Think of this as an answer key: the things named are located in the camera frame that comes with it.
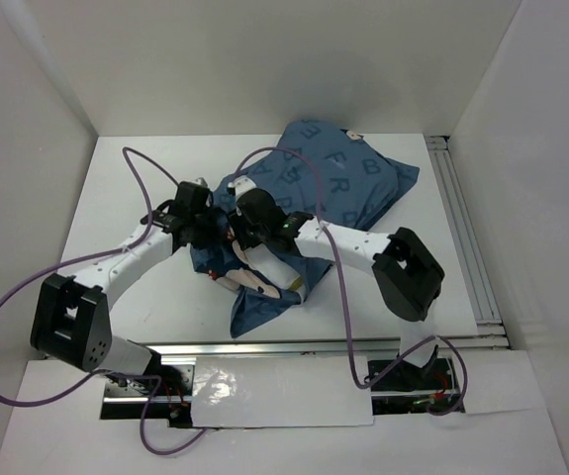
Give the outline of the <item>white pillow with yellow edge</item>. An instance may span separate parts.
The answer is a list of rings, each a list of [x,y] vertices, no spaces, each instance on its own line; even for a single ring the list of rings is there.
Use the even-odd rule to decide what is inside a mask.
[[[240,269],[229,270],[225,274],[232,281],[232,290],[244,287],[256,292],[258,297],[275,300],[281,300],[288,292],[294,292],[294,305],[306,301],[307,288],[302,275],[271,252],[265,244],[242,249],[238,241],[233,240],[232,250],[242,263]]]

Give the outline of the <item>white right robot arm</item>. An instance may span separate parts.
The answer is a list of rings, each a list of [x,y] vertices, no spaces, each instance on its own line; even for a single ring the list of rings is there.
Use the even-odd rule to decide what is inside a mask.
[[[274,198],[252,181],[238,179],[228,185],[235,197],[233,229],[250,249],[276,250],[297,257],[334,264],[340,286],[348,362],[354,384],[368,389],[389,372],[400,368],[404,384],[420,388],[433,375],[437,336],[427,322],[428,311],[439,297],[444,271],[415,232],[365,232],[322,220],[305,212],[285,213]],[[401,322],[400,349],[389,366],[361,380],[355,368],[352,327],[346,295],[345,267],[375,279],[389,312]]]

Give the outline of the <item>blue cartoon print pillowcase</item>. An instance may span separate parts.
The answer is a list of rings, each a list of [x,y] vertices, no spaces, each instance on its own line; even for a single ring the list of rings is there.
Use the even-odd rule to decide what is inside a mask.
[[[324,220],[369,231],[417,183],[419,169],[383,156],[352,131],[323,121],[289,124],[277,148],[242,174],[285,212],[322,212]],[[195,272],[236,293],[230,334],[239,337],[302,304],[331,268],[319,258],[269,250],[300,276],[302,287],[280,289],[237,256],[231,242],[190,250]]]

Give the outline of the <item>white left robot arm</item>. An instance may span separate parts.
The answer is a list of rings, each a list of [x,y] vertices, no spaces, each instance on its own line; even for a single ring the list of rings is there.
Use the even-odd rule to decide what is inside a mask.
[[[137,246],[95,258],[70,276],[54,273],[43,282],[30,344],[47,356],[83,372],[102,374],[142,395],[169,386],[187,390],[184,375],[165,365],[148,346],[116,336],[110,312],[123,294],[178,249],[213,245],[219,210],[204,179],[182,181],[174,198],[141,219]]]

